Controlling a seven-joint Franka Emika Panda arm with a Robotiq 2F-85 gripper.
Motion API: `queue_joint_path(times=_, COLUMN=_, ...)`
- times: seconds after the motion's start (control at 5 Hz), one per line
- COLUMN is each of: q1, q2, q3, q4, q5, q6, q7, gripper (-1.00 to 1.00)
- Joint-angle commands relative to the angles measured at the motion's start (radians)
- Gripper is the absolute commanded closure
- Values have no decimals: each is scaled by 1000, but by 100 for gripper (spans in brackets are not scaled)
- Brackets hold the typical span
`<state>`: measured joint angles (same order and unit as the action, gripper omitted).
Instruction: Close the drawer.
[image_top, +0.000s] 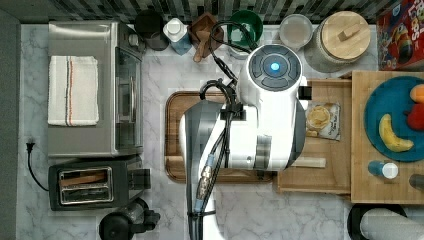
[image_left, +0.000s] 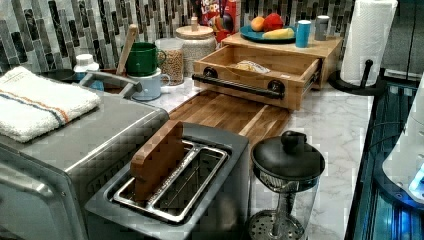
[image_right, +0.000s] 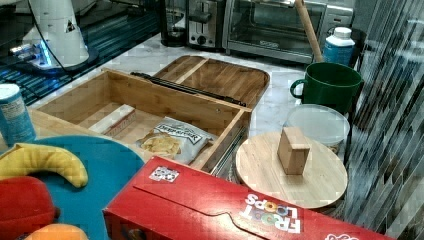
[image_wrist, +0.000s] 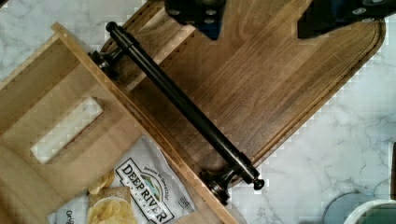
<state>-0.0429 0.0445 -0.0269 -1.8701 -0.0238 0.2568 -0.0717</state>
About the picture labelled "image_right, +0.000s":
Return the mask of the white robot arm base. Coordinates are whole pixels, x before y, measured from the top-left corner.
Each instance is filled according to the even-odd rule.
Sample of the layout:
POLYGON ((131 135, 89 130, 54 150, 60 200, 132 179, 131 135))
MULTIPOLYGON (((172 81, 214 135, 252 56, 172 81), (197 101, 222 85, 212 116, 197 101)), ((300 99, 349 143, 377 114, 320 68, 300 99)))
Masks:
POLYGON ((30 13, 32 29, 12 56, 41 71, 78 71, 98 56, 83 38, 75 14, 85 14, 96 0, 13 0, 19 13, 30 13))

